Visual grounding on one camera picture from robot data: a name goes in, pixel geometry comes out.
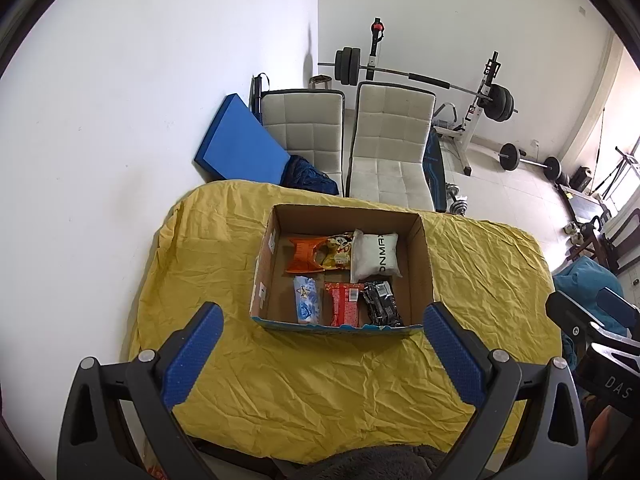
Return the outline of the right gloved hand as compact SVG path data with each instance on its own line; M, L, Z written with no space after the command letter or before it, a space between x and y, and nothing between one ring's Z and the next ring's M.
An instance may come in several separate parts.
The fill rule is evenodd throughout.
M587 441L589 474L592 476L626 434L630 419L612 406L607 406L593 421Z

